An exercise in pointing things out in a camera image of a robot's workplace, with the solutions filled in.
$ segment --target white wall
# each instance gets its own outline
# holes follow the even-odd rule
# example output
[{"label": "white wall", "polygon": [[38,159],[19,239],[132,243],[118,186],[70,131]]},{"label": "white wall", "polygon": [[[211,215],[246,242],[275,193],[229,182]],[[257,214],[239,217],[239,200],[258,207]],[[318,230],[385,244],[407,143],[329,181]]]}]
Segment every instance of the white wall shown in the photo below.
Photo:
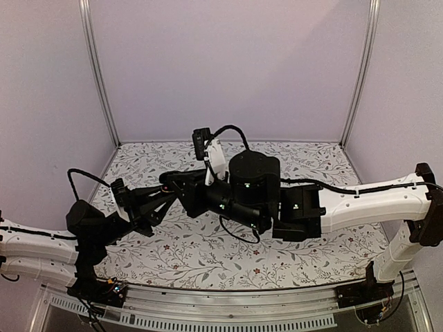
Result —
[{"label": "white wall", "polygon": [[[93,81],[78,1],[2,1],[0,209],[3,217],[66,229],[70,167],[100,174],[113,147]],[[87,197],[93,183],[78,179]],[[0,330],[26,330],[37,282],[0,278]]]},{"label": "white wall", "polygon": [[339,141],[369,4],[92,1],[120,139],[189,140],[234,123],[250,139]]},{"label": "white wall", "polygon": [[[347,148],[365,182],[428,162],[443,183],[443,2],[382,1],[363,97]],[[392,236],[398,223],[387,225]],[[443,244],[413,267],[436,331],[443,331]]]}]

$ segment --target floral tablecloth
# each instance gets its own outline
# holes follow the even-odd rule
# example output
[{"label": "floral tablecloth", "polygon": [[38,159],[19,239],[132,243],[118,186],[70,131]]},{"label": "floral tablecloth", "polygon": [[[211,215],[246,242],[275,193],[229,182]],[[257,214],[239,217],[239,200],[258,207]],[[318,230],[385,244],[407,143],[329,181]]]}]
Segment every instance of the floral tablecloth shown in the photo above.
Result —
[{"label": "floral tablecloth", "polygon": [[[222,143],[227,159],[242,150],[236,142]],[[251,149],[280,159],[282,177],[317,178],[333,185],[358,180],[337,144],[252,142]],[[202,168],[191,142],[125,144],[105,180],[123,178],[130,188],[158,185],[163,172]],[[100,187],[93,204],[113,212],[108,191]],[[251,230],[226,222],[228,229],[254,240]],[[101,277],[118,277],[135,284],[199,289],[258,289],[312,286],[361,277],[368,261],[387,246],[379,224],[361,225],[324,234],[302,243],[261,236],[259,244],[232,238],[208,212],[190,219],[180,203],[172,206],[155,236],[131,233],[109,246],[96,267]]]}]

